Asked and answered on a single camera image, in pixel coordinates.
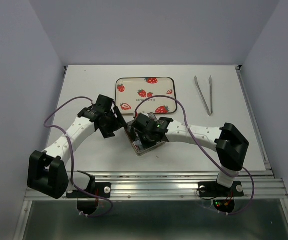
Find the gold square cookie tin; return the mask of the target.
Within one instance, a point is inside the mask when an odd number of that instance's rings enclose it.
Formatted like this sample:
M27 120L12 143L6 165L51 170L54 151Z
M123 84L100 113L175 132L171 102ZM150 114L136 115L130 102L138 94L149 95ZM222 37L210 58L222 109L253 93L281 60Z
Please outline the gold square cookie tin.
M138 156L165 143L165 133L157 130L157 122L152 112L141 112L134 120L127 123L125 133Z

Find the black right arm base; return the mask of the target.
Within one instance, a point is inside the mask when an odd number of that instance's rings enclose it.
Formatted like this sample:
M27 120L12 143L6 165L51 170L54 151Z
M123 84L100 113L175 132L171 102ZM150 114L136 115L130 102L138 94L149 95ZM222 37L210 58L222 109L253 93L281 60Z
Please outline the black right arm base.
M202 181L198 183L196 194L204 200L244 196L240 181L234 181L231 187L219 185L215 181Z

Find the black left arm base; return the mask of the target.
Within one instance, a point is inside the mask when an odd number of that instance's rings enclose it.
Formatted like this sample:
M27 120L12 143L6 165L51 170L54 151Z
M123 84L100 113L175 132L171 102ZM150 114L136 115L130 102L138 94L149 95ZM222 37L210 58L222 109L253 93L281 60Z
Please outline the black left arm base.
M110 198L110 189L111 189L111 183L110 182L94 182L91 185L89 185L84 191L95 195L97 197L101 198ZM86 199L86 198L92 198L92 196L89 196L79 190L73 190L71 193L66 193L66 197L68 199Z

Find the metal tongs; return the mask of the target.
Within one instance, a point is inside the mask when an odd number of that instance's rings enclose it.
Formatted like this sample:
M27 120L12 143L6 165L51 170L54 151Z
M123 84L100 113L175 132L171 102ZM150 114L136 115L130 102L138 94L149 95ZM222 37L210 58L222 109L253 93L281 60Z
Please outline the metal tongs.
M194 76L194 83L201 98L202 104L208 116L213 114L213 86L212 76L210 75L207 80L208 86L200 85L200 81Z

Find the gold tin lid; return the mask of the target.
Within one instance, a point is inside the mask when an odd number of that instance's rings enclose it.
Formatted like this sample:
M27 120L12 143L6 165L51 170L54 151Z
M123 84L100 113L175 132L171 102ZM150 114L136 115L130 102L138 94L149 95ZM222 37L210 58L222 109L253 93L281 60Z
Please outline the gold tin lid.
M140 113L127 123L127 127L124 130L131 146L138 156L142 156L165 144L165 142L161 140L149 140L142 131L147 123L156 121L157 119L153 113Z

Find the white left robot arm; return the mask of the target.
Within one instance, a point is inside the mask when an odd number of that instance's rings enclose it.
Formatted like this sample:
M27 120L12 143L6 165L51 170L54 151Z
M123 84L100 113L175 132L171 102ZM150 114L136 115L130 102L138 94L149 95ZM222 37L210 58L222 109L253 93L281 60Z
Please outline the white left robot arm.
M74 152L96 131L100 131L103 138L107 139L126 127L114 100L99 95L91 106L83 108L77 114L67 130L56 125L45 124L44 127L56 128L62 135L43 151L35 150L30 155L27 186L54 199L74 190L84 197L93 197L94 178L86 174L89 180L82 180L77 186L73 179L74 171L67 172L66 164L70 162L74 167Z

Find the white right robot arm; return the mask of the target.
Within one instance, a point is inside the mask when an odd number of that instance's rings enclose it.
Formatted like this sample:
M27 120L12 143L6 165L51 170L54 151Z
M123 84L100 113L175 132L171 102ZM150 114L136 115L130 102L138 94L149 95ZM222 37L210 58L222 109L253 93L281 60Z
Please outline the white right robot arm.
M214 151L220 162L217 164L211 159L219 169L214 182L214 191L219 195L225 195L232 189L249 146L246 138L231 123L225 123L222 127L195 126L166 117L154 120L142 113L130 123L130 133L138 137L143 146L161 142L191 144L198 146L209 159L211 157L204 149Z

